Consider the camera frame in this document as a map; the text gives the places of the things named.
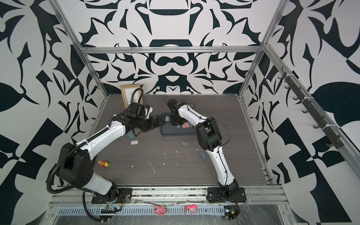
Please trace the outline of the pink eraser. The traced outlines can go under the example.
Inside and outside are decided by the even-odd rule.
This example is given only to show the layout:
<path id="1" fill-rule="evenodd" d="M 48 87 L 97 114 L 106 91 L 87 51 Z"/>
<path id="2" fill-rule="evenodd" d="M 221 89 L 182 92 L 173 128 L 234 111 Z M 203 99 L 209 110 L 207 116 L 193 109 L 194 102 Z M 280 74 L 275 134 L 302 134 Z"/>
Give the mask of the pink eraser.
<path id="1" fill-rule="evenodd" d="M 183 129 L 186 129 L 186 128 L 189 128 L 189 127 L 190 127 L 190 125 L 189 125 L 188 122 L 186 122 L 186 123 L 184 123 L 184 124 L 182 125 L 182 128 L 183 128 Z"/>

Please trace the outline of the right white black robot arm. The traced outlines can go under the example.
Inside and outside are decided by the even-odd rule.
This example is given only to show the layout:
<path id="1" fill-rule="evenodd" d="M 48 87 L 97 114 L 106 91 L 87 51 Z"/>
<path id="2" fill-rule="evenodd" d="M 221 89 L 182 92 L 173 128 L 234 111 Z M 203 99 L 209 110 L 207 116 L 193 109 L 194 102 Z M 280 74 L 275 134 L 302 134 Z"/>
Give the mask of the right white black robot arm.
<path id="1" fill-rule="evenodd" d="M 197 140 L 200 147 L 208 152 L 217 173 L 220 187 L 220 197 L 230 199 L 239 189 L 239 185 L 230 171 L 223 153 L 222 135 L 217 120 L 205 117 L 191 108 L 190 104 L 178 102 L 174 98 L 169 100 L 167 106 L 172 113 L 174 126 L 189 122 L 196 128 Z"/>

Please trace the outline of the dark grey storage box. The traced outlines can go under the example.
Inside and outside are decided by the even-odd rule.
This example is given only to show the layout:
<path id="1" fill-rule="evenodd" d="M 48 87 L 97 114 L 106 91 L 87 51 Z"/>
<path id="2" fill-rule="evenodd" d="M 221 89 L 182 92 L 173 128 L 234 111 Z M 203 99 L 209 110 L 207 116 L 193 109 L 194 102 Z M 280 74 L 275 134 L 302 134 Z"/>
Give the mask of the dark grey storage box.
<path id="1" fill-rule="evenodd" d="M 165 112 L 160 115 L 161 119 L 166 122 L 165 125 L 160 127 L 160 134 L 162 136 L 194 136 L 197 134 L 196 128 L 193 127 L 190 123 L 190 127 L 186 129 L 183 129 L 182 125 L 173 126 L 170 120 L 171 115 L 172 114 L 170 112 Z"/>

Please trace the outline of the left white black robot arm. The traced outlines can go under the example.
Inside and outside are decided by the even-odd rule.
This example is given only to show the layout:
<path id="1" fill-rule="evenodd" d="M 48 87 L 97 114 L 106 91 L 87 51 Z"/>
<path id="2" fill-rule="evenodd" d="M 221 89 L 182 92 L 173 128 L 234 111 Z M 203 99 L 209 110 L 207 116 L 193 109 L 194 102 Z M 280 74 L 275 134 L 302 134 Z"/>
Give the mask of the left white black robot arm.
<path id="1" fill-rule="evenodd" d="M 76 144 L 65 144 L 61 149 L 58 163 L 46 182 L 48 192 L 58 194 L 69 188 L 77 188 L 112 201 L 117 195 L 117 185 L 96 174 L 92 161 L 109 144 L 130 131 L 138 129 L 146 133 L 164 125 L 161 117 L 152 116 L 151 112 L 152 108 L 149 105 L 133 102 L 122 113 L 114 115 L 102 130 Z M 55 176 L 69 183 L 70 187 L 52 189 L 50 185 Z"/>

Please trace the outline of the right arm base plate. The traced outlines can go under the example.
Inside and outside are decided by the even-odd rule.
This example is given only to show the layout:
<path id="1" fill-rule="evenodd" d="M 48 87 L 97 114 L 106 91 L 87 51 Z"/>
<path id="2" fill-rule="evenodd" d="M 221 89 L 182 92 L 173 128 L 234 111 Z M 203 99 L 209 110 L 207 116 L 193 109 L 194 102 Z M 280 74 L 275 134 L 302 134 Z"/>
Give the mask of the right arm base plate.
<path id="1" fill-rule="evenodd" d="M 245 203 L 247 200 L 244 188 L 239 187 L 237 191 L 228 195 L 220 187 L 208 187 L 206 199 L 210 203 L 238 202 Z"/>

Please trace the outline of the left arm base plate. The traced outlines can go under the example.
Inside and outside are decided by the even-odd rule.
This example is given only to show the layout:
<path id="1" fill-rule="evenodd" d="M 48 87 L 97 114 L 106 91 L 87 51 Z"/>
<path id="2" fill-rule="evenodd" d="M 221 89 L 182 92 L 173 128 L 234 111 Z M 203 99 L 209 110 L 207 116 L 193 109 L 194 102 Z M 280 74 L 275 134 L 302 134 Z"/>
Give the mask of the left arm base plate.
<path id="1" fill-rule="evenodd" d="M 105 203 L 125 203 L 132 198 L 132 188 L 112 188 L 107 194 L 100 194 L 95 192 L 92 198 L 92 204 L 105 204 Z"/>

